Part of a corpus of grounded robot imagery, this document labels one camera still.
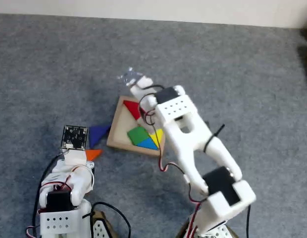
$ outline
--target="blue triangle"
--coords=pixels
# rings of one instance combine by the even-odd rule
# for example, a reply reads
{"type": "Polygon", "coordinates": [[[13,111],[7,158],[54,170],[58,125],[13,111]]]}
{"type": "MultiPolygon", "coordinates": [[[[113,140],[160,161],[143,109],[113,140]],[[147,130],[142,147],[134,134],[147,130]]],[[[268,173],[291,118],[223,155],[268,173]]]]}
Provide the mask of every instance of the blue triangle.
{"type": "Polygon", "coordinates": [[[89,132],[90,149],[92,149],[101,138],[108,132],[111,124],[109,125],[96,125],[91,126],[89,132]]]}
{"type": "Polygon", "coordinates": [[[149,137],[146,140],[143,140],[137,146],[152,149],[152,150],[158,150],[158,147],[155,145],[154,141],[149,137]]]}

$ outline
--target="green square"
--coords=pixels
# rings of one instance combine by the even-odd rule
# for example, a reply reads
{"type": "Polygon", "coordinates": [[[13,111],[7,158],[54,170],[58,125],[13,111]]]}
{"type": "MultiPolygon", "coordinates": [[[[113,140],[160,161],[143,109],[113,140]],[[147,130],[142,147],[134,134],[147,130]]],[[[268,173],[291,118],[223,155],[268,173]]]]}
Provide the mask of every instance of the green square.
{"type": "Polygon", "coordinates": [[[133,145],[138,145],[140,142],[149,138],[149,135],[141,126],[135,127],[134,129],[127,132],[129,139],[132,141],[133,145]]]}

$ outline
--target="red triangle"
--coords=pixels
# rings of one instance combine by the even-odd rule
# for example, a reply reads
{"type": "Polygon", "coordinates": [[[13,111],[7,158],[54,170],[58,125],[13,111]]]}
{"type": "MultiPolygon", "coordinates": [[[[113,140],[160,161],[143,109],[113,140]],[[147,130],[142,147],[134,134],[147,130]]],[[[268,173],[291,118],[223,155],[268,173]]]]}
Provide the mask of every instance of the red triangle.
{"type": "Polygon", "coordinates": [[[138,103],[124,100],[124,105],[130,111],[130,113],[132,114],[135,120],[138,120],[140,118],[140,113],[138,110],[138,103]]]}
{"type": "Polygon", "coordinates": [[[97,156],[99,156],[103,150],[86,150],[86,158],[88,161],[93,161],[97,156]]]}

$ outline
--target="tangram puzzle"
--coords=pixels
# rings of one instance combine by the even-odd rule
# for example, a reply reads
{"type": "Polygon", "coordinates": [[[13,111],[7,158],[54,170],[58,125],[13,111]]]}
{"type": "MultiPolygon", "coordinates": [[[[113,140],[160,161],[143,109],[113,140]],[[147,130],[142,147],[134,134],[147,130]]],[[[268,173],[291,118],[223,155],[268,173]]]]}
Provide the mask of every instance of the tangram puzzle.
{"type": "MultiPolygon", "coordinates": [[[[136,99],[121,96],[118,101],[107,145],[136,151],[149,155],[159,155],[155,133],[149,134],[141,126],[141,115],[136,99]]],[[[165,136],[161,129],[157,131],[161,151],[164,148],[165,136]]]]}

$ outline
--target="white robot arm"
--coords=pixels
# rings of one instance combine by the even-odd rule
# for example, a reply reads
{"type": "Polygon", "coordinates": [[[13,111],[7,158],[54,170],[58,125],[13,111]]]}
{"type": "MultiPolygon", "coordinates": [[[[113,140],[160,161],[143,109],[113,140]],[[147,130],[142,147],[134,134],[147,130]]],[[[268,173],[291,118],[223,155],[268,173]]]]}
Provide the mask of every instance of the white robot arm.
{"type": "Polygon", "coordinates": [[[41,237],[58,238],[59,234],[67,234],[67,238],[90,238],[90,219],[83,218],[91,211],[84,195],[94,186],[94,163],[87,161],[84,150],[87,127],[65,126],[63,137],[69,137],[62,138],[64,159],[58,160],[41,182],[41,237]]]}
{"type": "Polygon", "coordinates": [[[140,101],[140,107],[154,112],[155,126],[165,132],[188,183],[207,196],[191,220],[199,235],[206,235],[255,201],[253,190],[242,180],[239,166],[221,140],[211,133],[183,87],[156,91],[158,85],[132,68],[120,78],[140,101]],[[206,152],[220,167],[202,177],[195,166],[195,150],[206,152]]]}

